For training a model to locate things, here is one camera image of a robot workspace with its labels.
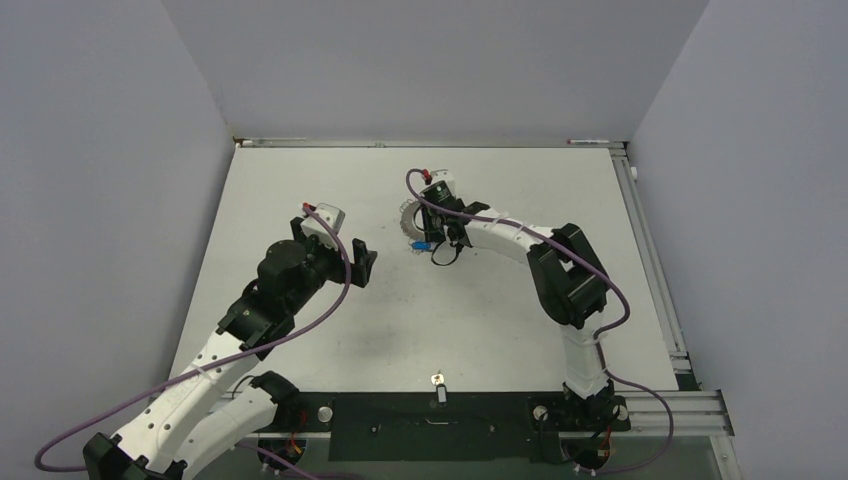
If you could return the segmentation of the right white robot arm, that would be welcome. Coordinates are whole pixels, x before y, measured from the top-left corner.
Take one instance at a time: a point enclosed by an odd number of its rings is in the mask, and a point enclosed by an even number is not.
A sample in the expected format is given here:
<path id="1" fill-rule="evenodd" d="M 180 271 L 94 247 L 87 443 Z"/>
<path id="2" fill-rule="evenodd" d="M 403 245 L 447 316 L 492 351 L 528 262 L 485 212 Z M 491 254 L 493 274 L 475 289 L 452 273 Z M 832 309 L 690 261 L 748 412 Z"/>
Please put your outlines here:
<path id="1" fill-rule="evenodd" d="M 466 205 L 437 181 L 419 193 L 425 200 L 422 219 L 431 241 L 480 248 L 529 268 L 542 309 L 560 326 L 565 350 L 567 419 L 589 428 L 605 413 L 599 393 L 608 387 L 593 333 L 601 326 L 609 285 L 606 270 L 582 229 L 525 225 L 481 202 Z"/>

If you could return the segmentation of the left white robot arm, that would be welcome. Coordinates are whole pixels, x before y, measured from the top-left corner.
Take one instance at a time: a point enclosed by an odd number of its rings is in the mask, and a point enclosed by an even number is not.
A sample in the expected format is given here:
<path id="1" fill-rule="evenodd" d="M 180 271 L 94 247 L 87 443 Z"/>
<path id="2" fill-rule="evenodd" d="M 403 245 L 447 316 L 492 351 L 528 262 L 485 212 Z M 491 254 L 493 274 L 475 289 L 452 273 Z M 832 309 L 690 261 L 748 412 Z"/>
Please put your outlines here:
<path id="1" fill-rule="evenodd" d="M 343 211 L 305 206 L 291 222 L 292 238 L 273 243 L 256 277 L 227 309 L 186 369 L 115 433 L 94 435 L 83 448 L 91 479 L 191 479 L 248 434 L 296 421 L 297 388 L 267 371 L 246 392 L 213 412 L 218 399 L 285 342 L 326 320 L 351 287 L 368 284 L 377 254 L 364 241 L 344 247 Z M 326 283 L 342 292 L 319 320 L 297 328 L 295 317 Z"/>

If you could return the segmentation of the silver perforated ring disc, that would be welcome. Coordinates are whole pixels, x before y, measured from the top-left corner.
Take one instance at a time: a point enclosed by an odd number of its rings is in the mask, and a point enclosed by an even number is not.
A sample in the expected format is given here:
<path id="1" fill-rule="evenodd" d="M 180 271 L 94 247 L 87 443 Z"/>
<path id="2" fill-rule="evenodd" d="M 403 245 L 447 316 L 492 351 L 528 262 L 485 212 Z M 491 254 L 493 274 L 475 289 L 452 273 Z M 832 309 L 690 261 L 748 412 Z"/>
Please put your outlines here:
<path id="1" fill-rule="evenodd" d="M 422 228 L 416 226 L 415 216 L 421 204 L 418 201 L 407 199 L 399 208 L 400 219 L 399 226 L 402 233 L 413 242 L 421 242 L 426 240 L 426 235 Z"/>

